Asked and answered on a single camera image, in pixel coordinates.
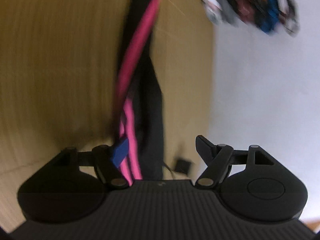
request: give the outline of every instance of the white wall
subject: white wall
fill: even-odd
[[[320,217],[320,0],[296,0],[301,31],[217,28],[209,139],[258,144],[307,186],[302,219]]]

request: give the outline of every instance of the pile of clothes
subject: pile of clothes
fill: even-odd
[[[294,0],[202,0],[210,21],[236,25],[240,18],[256,25],[265,33],[272,33],[282,24],[287,33],[299,31],[298,15]]]

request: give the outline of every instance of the black square object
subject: black square object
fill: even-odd
[[[183,173],[188,176],[191,164],[192,164],[191,162],[188,162],[185,159],[177,158],[177,162],[173,171]]]

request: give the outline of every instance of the pink stripe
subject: pink stripe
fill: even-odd
[[[119,104],[122,104],[125,100],[131,77],[156,20],[159,5],[160,0],[150,1],[124,54],[116,84],[116,100],[118,102],[116,106],[117,111],[119,111]]]
[[[126,133],[129,140],[129,157],[131,163],[131,170],[135,179],[142,179],[139,160],[138,160],[138,143],[135,136],[134,129],[134,113],[132,108],[132,100],[127,98],[124,103],[124,113],[127,118]]]
[[[123,122],[120,121],[120,136],[122,136],[123,134],[124,134],[124,125],[123,125]],[[123,174],[123,176],[127,179],[127,181],[129,182],[129,185],[131,186],[132,179],[131,179],[131,175],[130,175],[127,157],[124,158],[124,160],[121,162],[120,171]]]

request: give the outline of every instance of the ribbed black surface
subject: ribbed black surface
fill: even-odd
[[[136,181],[114,191],[90,216],[68,224],[27,221],[12,232],[16,240],[310,240],[299,220],[261,225],[228,212],[212,191],[190,181]]]

